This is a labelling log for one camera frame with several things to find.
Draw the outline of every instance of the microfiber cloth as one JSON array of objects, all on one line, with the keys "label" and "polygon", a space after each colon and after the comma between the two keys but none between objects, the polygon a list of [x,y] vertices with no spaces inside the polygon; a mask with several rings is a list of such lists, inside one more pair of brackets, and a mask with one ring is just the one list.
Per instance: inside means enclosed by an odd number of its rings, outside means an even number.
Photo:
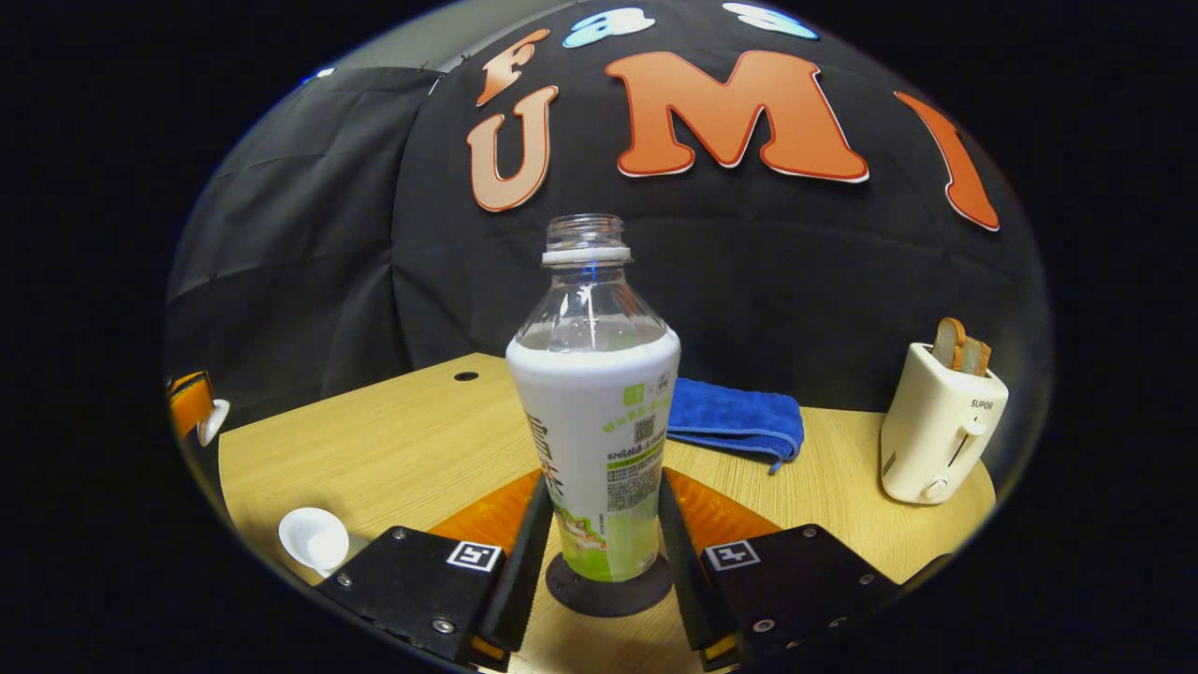
[{"label": "microfiber cloth", "polygon": [[794,461],[803,445],[799,403],[782,394],[738,391],[679,377],[666,435],[676,441]]}]

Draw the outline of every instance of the black base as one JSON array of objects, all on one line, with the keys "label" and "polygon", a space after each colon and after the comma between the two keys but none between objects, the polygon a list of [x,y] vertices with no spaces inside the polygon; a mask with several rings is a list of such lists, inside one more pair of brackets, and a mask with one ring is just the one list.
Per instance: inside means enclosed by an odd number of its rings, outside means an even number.
[{"label": "black base", "polygon": [[565,608],[595,618],[622,618],[647,611],[666,599],[673,581],[670,563],[658,555],[648,571],[623,583],[600,583],[574,572],[561,553],[545,570],[549,594]]}]

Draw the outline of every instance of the orange letter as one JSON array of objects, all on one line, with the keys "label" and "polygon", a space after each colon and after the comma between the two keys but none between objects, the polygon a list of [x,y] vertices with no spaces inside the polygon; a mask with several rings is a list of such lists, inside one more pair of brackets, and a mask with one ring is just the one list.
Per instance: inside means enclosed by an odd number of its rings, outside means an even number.
[{"label": "orange letter", "polygon": [[483,69],[486,72],[486,84],[483,85],[483,95],[478,97],[476,107],[482,108],[484,103],[495,98],[495,95],[520,79],[520,72],[513,71],[515,66],[522,66],[532,60],[532,53],[537,49],[533,42],[540,42],[549,35],[549,29],[543,28],[532,31],[527,37],[500,51],[497,56],[486,61]]},{"label": "orange letter", "polygon": [[766,165],[787,175],[860,182],[865,159],[848,147],[824,98],[815,63],[773,51],[745,51],[728,81],[720,84],[668,51],[612,61],[607,74],[624,80],[633,145],[619,156],[621,172],[637,177],[682,172],[695,151],[678,142],[673,111],[722,166],[744,157],[762,110],[770,140],[761,148]]},{"label": "orange letter", "polygon": [[556,86],[538,89],[516,103],[513,111],[524,120],[524,163],[509,178],[496,169],[495,138],[503,126],[503,115],[486,117],[466,136],[470,145],[470,181],[474,200],[489,211],[506,211],[528,200],[549,169],[549,102],[557,97]]},{"label": "orange letter", "polygon": [[915,110],[919,119],[924,120],[927,130],[932,132],[936,144],[939,145],[944,164],[949,169],[949,182],[944,186],[944,194],[949,198],[949,205],[952,206],[952,210],[991,231],[998,231],[998,213],[990,205],[986,189],[981,186],[981,178],[978,177],[978,169],[969,159],[966,146],[957,138],[957,129],[952,122],[902,91],[895,91],[895,96]]}]

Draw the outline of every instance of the table surface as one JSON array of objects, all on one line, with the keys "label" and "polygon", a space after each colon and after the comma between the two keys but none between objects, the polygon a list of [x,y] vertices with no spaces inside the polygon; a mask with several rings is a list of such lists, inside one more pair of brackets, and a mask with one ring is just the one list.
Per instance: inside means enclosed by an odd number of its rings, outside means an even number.
[{"label": "table surface", "polygon": [[[468,382],[460,372],[478,374]],[[878,478],[881,413],[803,408],[805,441],[776,475],[758,461],[666,442],[665,466],[727,494],[783,529],[816,523],[891,581],[903,583],[955,551],[994,506],[981,462],[951,499],[909,505]],[[404,526],[431,529],[497,487],[538,468],[515,385],[503,359],[472,354],[320,401],[220,436],[220,481],[252,548],[308,583],[278,538],[297,508],[337,515],[373,540]],[[544,564],[561,552],[550,527]],[[589,618],[537,588],[524,648],[509,672],[701,672],[671,590],[628,618]]]}]

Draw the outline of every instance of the barcode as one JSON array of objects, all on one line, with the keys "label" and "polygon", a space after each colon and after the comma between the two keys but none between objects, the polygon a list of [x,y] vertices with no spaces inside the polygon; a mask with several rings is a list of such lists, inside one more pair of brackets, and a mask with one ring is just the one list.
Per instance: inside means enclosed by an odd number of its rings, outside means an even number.
[{"label": "barcode", "polygon": [[653,437],[653,423],[657,421],[658,417],[655,414],[649,415],[636,423],[636,436],[633,438],[634,443],[640,443],[641,441],[648,441]]}]

